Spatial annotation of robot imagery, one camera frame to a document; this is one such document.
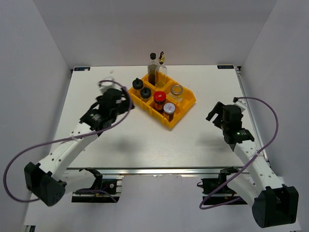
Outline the black-cap white spice jar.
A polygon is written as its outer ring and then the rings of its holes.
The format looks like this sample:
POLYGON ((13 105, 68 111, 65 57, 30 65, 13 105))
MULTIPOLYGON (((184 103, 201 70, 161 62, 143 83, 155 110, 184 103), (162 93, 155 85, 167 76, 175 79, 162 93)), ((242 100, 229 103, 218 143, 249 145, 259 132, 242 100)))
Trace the black-cap white spice jar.
POLYGON ((148 87, 144 87, 141 91, 140 91, 140 99, 143 102, 147 102, 152 96, 152 92, 151 89, 148 87))

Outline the red-lid spice jar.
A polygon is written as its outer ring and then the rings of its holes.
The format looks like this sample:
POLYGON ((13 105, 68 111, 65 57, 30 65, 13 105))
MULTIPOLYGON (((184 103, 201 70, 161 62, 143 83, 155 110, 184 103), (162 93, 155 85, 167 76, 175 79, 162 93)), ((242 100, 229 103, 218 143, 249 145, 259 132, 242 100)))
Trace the red-lid spice jar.
POLYGON ((163 112, 163 107, 166 102, 166 93, 157 91, 154 93, 154 109, 158 112, 163 112))

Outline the clear glass jar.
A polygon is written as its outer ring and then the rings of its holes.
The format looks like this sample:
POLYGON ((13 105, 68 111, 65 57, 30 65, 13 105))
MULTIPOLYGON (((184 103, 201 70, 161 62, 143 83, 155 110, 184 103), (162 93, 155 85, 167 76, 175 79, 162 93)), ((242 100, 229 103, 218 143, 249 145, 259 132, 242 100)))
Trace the clear glass jar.
POLYGON ((183 87, 181 85, 172 85, 170 88, 170 97, 176 100, 177 102, 183 101, 183 87))

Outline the grey-lid small spice jar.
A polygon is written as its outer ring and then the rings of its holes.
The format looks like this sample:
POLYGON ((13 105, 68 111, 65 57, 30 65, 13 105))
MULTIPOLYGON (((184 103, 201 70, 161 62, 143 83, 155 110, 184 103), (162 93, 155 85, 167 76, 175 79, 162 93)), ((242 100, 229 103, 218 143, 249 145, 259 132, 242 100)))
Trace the grey-lid small spice jar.
POLYGON ((171 102, 165 103, 164 107, 163 107, 164 117, 168 121, 172 121, 173 118, 174 118, 175 110, 176 110, 176 107, 173 103, 171 103, 171 102))

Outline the dark sauce bottle black cap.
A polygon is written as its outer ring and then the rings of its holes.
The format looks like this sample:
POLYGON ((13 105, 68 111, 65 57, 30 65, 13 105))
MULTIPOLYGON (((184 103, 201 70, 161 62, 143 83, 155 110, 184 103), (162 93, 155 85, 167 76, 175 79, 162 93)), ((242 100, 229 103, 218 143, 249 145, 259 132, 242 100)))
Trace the dark sauce bottle black cap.
POLYGON ((147 66, 147 71, 148 71, 148 82, 153 86, 155 86, 155 71, 157 67, 158 62, 156 60, 156 53, 151 53, 150 63, 147 66))

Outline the clear oil bottle gold spout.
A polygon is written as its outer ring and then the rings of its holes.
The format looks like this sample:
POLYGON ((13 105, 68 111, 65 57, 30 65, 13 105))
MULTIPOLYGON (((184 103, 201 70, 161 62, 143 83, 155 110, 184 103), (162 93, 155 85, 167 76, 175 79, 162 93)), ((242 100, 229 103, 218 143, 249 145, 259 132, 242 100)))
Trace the clear oil bottle gold spout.
POLYGON ((158 66, 155 70, 155 87, 162 88, 167 82, 167 68, 165 66, 164 52, 160 53, 158 58, 158 66))

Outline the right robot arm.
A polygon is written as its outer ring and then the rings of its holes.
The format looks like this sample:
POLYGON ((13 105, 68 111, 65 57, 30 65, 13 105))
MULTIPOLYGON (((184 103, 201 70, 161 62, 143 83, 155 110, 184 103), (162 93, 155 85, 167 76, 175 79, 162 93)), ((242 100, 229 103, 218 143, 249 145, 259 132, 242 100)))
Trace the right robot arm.
POLYGON ((233 104, 217 102, 208 113, 207 121, 222 130, 224 141, 240 158, 244 166, 222 169, 218 186, 204 189, 201 210, 245 201, 252 209, 253 218, 261 228, 293 224, 296 222, 299 193, 276 176, 258 149, 253 135, 242 126, 246 103, 235 97, 233 104))

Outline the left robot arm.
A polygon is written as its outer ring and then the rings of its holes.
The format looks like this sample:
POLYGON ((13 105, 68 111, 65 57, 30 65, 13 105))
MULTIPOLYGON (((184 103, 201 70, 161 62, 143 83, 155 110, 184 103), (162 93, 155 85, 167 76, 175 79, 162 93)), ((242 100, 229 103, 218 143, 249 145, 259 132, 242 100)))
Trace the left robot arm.
POLYGON ((133 109, 125 88, 110 88, 96 98, 89 110, 80 118, 67 140, 45 158, 24 168, 27 189, 47 206, 53 206, 70 192, 95 194, 105 192, 102 174, 94 168, 82 168, 77 175, 63 173, 85 148, 116 124, 119 115, 133 109))

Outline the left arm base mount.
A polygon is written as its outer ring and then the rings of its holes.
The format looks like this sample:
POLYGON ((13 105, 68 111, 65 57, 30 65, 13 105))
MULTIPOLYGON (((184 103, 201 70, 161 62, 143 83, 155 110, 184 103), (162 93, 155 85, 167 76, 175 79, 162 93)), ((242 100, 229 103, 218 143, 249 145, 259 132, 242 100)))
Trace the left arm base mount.
POLYGON ((79 189, 72 194, 72 203, 117 203, 122 192, 122 180, 105 178, 93 168, 80 169, 87 171, 95 178, 90 188, 79 189))

